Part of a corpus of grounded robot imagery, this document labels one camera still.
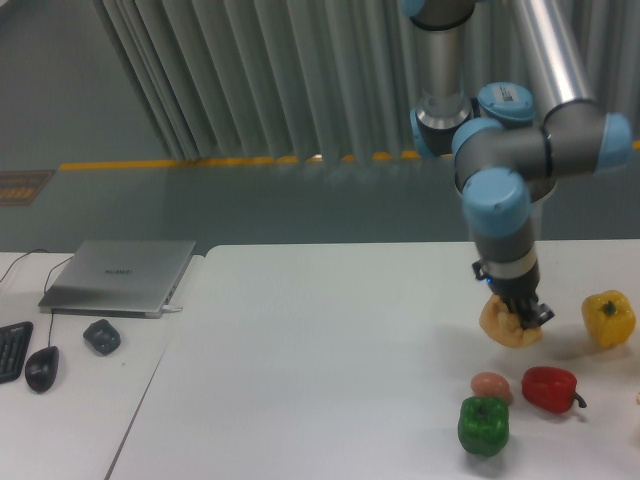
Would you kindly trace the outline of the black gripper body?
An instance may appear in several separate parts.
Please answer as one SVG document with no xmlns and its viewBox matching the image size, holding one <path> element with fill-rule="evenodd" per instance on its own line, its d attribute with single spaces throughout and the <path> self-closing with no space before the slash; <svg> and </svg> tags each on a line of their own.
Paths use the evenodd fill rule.
<svg viewBox="0 0 640 480">
<path fill-rule="evenodd" d="M 513 278 L 501 278 L 491 274 L 487 266 L 481 261 L 472 264 L 475 278 L 484 281 L 491 291 L 501 297 L 506 303 L 511 300 L 538 301 L 536 289 L 540 281 L 538 263 L 535 263 L 526 273 Z"/>
</svg>

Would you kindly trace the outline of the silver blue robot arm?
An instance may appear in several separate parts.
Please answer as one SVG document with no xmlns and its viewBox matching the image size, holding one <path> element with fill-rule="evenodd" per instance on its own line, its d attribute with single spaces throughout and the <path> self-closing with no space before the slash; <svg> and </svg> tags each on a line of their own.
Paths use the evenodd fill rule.
<svg viewBox="0 0 640 480">
<path fill-rule="evenodd" d="M 479 254 L 473 269 L 525 329 L 553 317 L 542 304 L 530 186 L 627 164 L 632 130 L 625 116 L 605 113 L 588 84 L 570 25 L 553 1 L 510 1 L 534 89 L 527 98 L 509 83 L 476 99 L 462 86 L 463 28 L 471 1 L 404 1 L 400 5 L 427 54 L 422 97 L 411 113 L 416 146 L 442 152 L 449 136 L 455 185 Z"/>
</svg>

